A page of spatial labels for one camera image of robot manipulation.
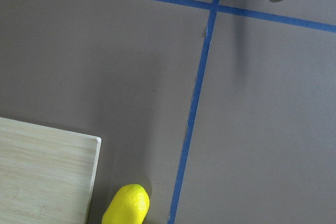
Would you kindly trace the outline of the yellow lemon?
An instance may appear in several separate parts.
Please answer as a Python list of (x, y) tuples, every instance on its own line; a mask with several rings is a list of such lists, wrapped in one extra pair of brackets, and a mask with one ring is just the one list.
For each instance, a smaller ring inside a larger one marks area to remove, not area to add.
[(143, 186), (121, 187), (102, 217), (101, 223), (143, 223), (150, 208), (150, 198)]

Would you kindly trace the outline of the wooden cutting board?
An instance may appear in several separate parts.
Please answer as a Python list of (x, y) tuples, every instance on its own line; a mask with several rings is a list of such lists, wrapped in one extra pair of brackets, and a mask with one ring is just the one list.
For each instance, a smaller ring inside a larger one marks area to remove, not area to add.
[(1, 223), (86, 223), (101, 138), (1, 118)]

